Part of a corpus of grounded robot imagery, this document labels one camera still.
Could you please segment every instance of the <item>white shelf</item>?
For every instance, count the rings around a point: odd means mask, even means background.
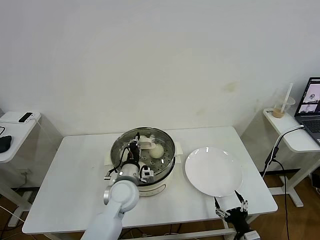
[[[300,125],[300,123],[287,112],[282,118],[276,118],[272,116],[272,110],[272,108],[266,108],[263,110],[263,114],[279,135],[290,128]],[[286,134],[283,140],[288,148],[296,153],[320,152],[320,146],[304,129]]]
[[[8,151],[0,153],[0,164],[7,163],[14,158],[40,117],[41,114],[39,112],[35,112],[33,117],[34,119],[31,119],[24,124],[0,122],[0,126],[5,127],[5,131],[0,135],[0,137],[8,135],[12,136],[11,146]]]

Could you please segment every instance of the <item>white plate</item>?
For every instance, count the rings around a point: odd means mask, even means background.
[[[243,181],[239,161],[212,146],[194,150],[185,161],[185,173],[195,188],[213,197],[234,194]]]

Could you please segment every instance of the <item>computer mouse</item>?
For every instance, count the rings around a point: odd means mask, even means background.
[[[11,140],[12,140],[12,137],[10,135],[0,137],[0,153],[3,153],[10,148]]]

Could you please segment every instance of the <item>floor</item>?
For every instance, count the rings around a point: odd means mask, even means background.
[[[265,181],[268,187],[280,187],[282,185],[279,178],[275,175],[265,177]],[[316,190],[311,187],[311,181],[307,177],[296,188],[301,200],[304,203],[304,207],[297,208],[291,201],[290,197],[287,197],[288,208],[288,223],[291,240],[318,240],[319,227],[320,227],[320,195]],[[254,222],[251,223],[251,228],[257,230],[262,240],[287,240],[286,232],[286,216],[285,216],[285,204],[284,196],[274,196],[276,203],[278,204],[278,211],[271,214],[261,215]],[[14,211],[16,205],[7,200],[5,197],[0,198],[0,205],[7,208],[10,211]],[[22,216],[22,219],[27,217],[27,212]],[[10,240],[47,240],[44,235],[26,235],[22,233],[22,226],[8,230],[6,223],[10,215],[6,211],[0,209],[0,230],[5,229],[3,233],[0,231],[0,239]],[[171,232],[176,233],[179,224],[173,224]],[[128,232],[128,229],[122,231],[123,238],[139,238],[142,233],[152,236],[164,235],[170,232],[170,225],[152,226],[133,228]],[[206,231],[213,229],[223,228],[222,221],[201,221],[190,222],[181,225],[179,233],[188,233],[196,231]],[[80,239],[82,233],[70,233],[70,237],[74,239]],[[218,237],[206,237],[202,240],[223,240],[221,236]]]

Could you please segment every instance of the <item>laptop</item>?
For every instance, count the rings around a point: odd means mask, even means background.
[[[320,145],[320,77],[310,77],[294,117]]]

